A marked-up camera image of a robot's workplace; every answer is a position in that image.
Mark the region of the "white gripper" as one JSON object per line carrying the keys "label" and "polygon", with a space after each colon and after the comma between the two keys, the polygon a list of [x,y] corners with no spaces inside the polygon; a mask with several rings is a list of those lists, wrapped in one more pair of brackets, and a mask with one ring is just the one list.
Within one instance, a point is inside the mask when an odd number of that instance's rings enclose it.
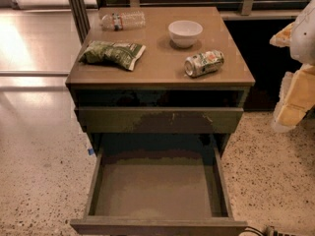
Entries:
{"label": "white gripper", "polygon": [[315,105],[315,0],[293,23],[274,34],[270,43],[290,47],[292,59],[303,63],[296,72],[284,74],[271,126],[277,133],[293,130]]}

